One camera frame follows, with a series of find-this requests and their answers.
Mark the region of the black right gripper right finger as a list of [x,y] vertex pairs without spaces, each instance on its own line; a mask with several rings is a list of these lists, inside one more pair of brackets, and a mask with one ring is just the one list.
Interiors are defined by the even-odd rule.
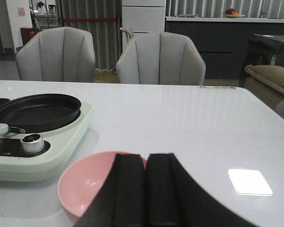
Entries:
[[146,181],[149,227],[253,226],[208,194],[173,153],[148,157]]

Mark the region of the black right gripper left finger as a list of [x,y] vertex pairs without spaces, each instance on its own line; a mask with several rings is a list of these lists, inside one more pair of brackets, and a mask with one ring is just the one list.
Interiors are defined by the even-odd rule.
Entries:
[[99,192],[75,227],[142,227],[144,165],[140,155],[116,154]]

